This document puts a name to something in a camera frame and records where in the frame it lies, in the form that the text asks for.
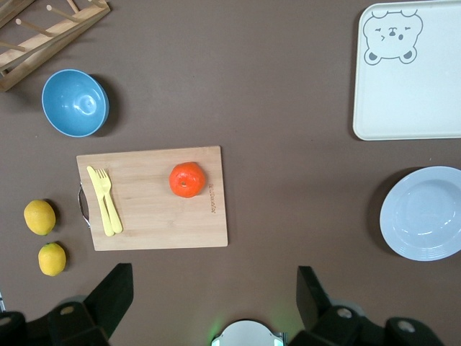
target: wooden dish rack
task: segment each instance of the wooden dish rack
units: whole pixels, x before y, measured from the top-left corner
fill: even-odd
[[[0,0],[0,28],[34,1]],[[66,1],[73,14],[46,6],[46,10],[63,18],[52,27],[43,28],[16,18],[16,24],[36,32],[36,35],[20,44],[0,41],[0,46],[8,49],[0,54],[0,92],[11,89],[110,12],[105,0],[88,0],[89,6],[82,10],[73,0]]]

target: blue bowl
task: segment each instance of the blue bowl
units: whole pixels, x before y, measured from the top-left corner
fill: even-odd
[[[58,71],[46,81],[42,106],[51,125],[70,137],[95,133],[109,115],[103,88],[88,74],[73,69]]]

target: knife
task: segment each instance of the knife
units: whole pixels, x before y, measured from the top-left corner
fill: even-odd
[[[102,189],[101,183],[99,182],[99,176],[91,166],[88,166],[86,170],[88,171],[89,177],[91,178],[91,183],[93,184],[94,191],[98,200],[99,209],[101,210],[102,227],[104,228],[104,232],[106,236],[113,236],[115,233],[112,229],[112,224],[110,223],[109,213],[107,212],[106,205],[104,204],[104,190]]]

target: yellow lemon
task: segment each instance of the yellow lemon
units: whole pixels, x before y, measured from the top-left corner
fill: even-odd
[[[48,243],[38,252],[38,265],[42,273],[56,276],[66,266],[66,253],[57,243]]]
[[[33,200],[24,209],[27,227],[38,234],[46,236],[56,225],[56,215],[51,205],[45,200]]]

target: bear face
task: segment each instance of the bear face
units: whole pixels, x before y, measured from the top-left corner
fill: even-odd
[[[376,65],[382,59],[399,58],[402,63],[411,63],[416,59],[415,44],[422,30],[423,21],[416,13],[386,12],[381,17],[372,13],[363,27],[368,46],[365,62]]]

